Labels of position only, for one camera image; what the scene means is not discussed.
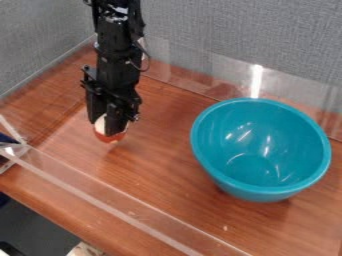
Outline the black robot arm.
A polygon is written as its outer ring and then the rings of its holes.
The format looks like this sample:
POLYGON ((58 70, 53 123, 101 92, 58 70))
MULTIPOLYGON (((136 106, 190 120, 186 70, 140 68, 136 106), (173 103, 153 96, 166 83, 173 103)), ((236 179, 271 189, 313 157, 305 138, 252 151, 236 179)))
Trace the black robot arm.
POLYGON ((92 9, 96 67, 82 66, 88 120, 104 137, 121 135, 138 118, 136 92, 144 36, 140 0, 82 0, 92 9))

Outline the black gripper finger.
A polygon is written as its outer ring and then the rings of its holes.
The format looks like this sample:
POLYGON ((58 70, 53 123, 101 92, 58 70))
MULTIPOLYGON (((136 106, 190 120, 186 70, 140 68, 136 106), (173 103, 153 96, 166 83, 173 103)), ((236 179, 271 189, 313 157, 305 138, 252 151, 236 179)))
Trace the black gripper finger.
POLYGON ((126 130, 128 122, 132 121, 132 111, 126 107, 114 104, 106 105, 104 117, 104 133, 113 136, 126 130))
POLYGON ((106 95, 94 92, 85 92, 88 120, 94 123, 97 118, 106 111, 106 95))

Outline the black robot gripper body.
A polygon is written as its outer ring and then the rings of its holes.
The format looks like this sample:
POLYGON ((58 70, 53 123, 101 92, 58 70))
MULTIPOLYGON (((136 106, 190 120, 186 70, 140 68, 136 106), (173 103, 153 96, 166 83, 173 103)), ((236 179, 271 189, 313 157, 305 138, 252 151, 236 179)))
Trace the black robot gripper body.
POLYGON ((136 92, 136 85, 141 72, 141 55, 109 58, 97 56, 96 66, 84 65, 81 87, 85 92, 104 93, 106 105, 114 104, 132 111, 132 121, 138 115, 141 97, 136 92))

